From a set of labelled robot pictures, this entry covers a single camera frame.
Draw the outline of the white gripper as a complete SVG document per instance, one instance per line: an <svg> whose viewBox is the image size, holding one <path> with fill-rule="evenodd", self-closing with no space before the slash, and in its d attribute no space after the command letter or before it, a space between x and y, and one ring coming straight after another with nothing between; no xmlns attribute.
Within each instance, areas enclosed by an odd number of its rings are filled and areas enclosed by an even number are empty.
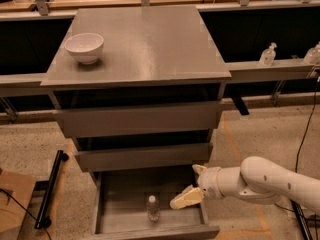
<svg viewBox="0 0 320 240"><path fill-rule="evenodd" d="M223 195L218 186L218 174L220 167L209 167L194 164L193 171L198 174L198 186L192 185L185 188L180 194L170 201L170 207L174 210L196 205L202 202L204 196L207 199L222 199Z"/></svg>

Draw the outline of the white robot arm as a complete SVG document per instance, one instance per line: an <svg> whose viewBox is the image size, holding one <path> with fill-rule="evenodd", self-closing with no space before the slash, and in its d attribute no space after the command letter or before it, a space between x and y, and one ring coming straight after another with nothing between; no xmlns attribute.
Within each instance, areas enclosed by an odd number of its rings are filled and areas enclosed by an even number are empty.
<svg viewBox="0 0 320 240"><path fill-rule="evenodd" d="M197 187L184 189L170 201L178 210L201 203L204 199L238 198L242 201L270 205L281 196L320 214L320 181L262 157L244 159L239 167L205 167L194 164Z"/></svg>

